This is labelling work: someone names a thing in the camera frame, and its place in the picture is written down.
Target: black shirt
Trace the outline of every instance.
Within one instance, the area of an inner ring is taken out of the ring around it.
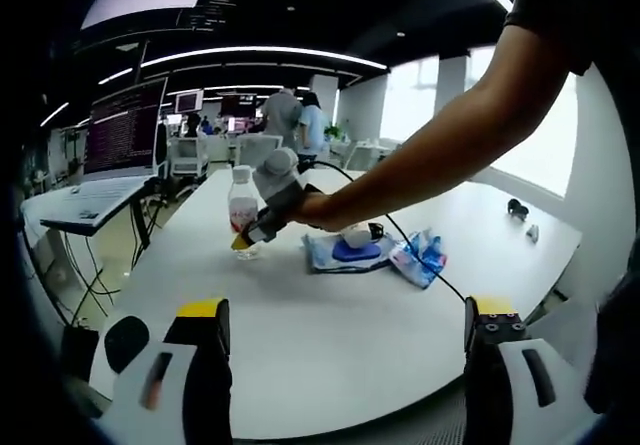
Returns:
[[[570,71],[583,75],[600,53],[612,49],[610,45],[637,43],[639,10],[637,0],[514,0],[505,25],[557,42],[567,55]],[[598,316],[598,347],[586,399],[599,413],[626,414],[638,398],[640,234],[634,250],[627,274]],[[619,431],[621,426],[618,421],[611,428]]]
[[[633,0],[514,0],[506,25],[557,41],[570,70],[583,75],[606,42],[637,41],[638,5]]]

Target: laptop screen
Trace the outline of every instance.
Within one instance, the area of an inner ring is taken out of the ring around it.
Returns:
[[[156,130],[166,79],[122,90],[93,103],[84,174],[153,168]]]

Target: potted plant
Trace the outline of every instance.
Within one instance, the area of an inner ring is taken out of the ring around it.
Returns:
[[[342,137],[342,129],[340,128],[340,125],[338,125],[337,123],[331,123],[327,128],[324,129],[324,136],[329,140],[340,140],[340,137]]]

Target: laptop keyboard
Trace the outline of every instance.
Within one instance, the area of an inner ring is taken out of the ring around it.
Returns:
[[[59,217],[92,221],[117,206],[123,198],[128,198],[148,179],[149,177],[108,178],[69,187]]]

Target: plastic water bottle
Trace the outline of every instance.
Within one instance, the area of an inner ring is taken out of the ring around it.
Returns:
[[[258,199],[251,188],[251,167],[238,165],[233,167],[233,184],[229,190],[229,221],[234,237],[258,216]],[[237,250],[240,260],[251,260],[258,254],[258,245],[246,250]]]

